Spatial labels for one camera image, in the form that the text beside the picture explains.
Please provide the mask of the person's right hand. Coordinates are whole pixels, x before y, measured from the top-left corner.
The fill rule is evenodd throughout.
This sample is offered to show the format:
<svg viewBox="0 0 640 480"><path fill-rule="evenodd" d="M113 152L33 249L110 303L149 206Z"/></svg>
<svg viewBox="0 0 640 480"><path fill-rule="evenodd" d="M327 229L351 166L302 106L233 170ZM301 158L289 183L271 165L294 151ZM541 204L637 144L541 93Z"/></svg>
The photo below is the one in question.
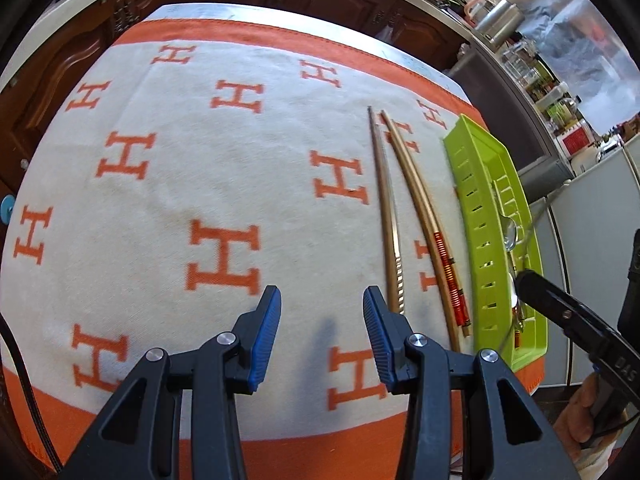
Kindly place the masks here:
<svg viewBox="0 0 640 480"><path fill-rule="evenodd" d="M590 410L599 394L598 375L591 373L570 398L553 425L564 451L572 460L582 454L580 445L593 434L593 419Z"/></svg>

